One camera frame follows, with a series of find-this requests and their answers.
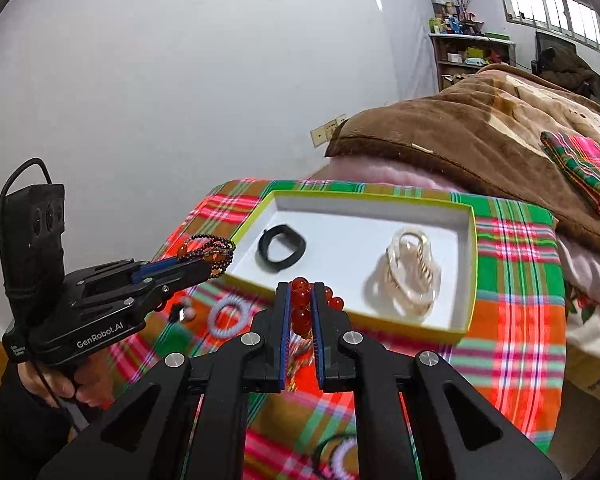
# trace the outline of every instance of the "black wristband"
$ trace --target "black wristband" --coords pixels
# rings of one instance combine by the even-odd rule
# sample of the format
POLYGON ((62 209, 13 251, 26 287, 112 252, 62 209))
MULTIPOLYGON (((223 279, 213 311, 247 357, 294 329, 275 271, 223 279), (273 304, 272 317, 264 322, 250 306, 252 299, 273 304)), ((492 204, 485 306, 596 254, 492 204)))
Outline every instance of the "black wristband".
POLYGON ((304 254, 304 250, 306 249, 306 242, 298 232, 294 231, 291 227, 286 224, 276 225, 272 227, 268 231, 265 230, 258 241, 258 253, 262 258, 264 264, 269 267, 269 269, 280 271, 282 269, 286 269, 291 267, 294 263, 296 263, 302 255, 304 254), (291 243, 296 250, 284 260, 280 262, 272 262, 269 260, 269 245, 275 236, 283 235, 289 243, 291 243))

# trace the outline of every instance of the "silver bolt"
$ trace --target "silver bolt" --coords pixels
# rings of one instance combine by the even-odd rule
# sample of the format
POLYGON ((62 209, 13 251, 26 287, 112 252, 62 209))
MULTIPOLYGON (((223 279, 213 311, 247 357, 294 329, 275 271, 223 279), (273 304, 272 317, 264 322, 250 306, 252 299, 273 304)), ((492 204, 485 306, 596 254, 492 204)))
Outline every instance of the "silver bolt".
POLYGON ((425 350, 422 354, 420 354, 420 362, 427 366, 435 366, 440 361, 438 354, 432 352, 431 350, 425 350))
POLYGON ((164 364, 166 364, 169 368, 177 368, 178 366, 181 366, 183 362, 184 355, 178 352, 171 353, 164 358, 164 364))
POLYGON ((257 345, 260 342, 260 334, 256 332, 247 332, 246 334, 242 334, 240 341, 247 346, 257 345))
POLYGON ((360 332, 347 332, 342 338, 345 343, 349 343, 350 345, 362 343, 362 334, 360 332))

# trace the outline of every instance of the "human hand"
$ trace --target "human hand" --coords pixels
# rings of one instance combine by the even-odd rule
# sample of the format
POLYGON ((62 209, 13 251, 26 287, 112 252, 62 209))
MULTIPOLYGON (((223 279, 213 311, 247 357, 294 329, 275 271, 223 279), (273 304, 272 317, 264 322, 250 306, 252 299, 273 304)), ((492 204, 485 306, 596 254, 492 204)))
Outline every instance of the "human hand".
MULTIPOLYGON (((74 384, 57 370, 50 370, 42 366, 40 366, 40 370, 58 397, 71 399, 75 394, 78 401, 91 407, 100 406, 113 400, 113 381, 107 369, 106 350, 87 357, 87 361, 75 371, 74 381, 79 385, 77 392, 74 384)), ((27 391, 41 397, 49 406, 57 407, 30 362, 18 364, 18 375, 27 391)))

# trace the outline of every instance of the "window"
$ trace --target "window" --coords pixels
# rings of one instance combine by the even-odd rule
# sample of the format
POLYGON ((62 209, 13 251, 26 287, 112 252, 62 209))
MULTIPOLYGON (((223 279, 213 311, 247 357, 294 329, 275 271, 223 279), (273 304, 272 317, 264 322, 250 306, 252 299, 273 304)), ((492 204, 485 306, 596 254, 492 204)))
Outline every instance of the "window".
POLYGON ((507 21, 567 36, 600 49, 598 16, 587 0, 503 0, 507 21))

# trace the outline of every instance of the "black sleeve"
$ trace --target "black sleeve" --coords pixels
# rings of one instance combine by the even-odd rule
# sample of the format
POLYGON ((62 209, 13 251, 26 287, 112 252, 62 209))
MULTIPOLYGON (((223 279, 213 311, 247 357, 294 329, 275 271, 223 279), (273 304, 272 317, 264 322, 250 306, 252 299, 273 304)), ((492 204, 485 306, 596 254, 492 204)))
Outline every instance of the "black sleeve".
POLYGON ((0 479, 30 480, 67 442, 69 423, 60 410, 30 394, 16 365, 0 385, 0 479))

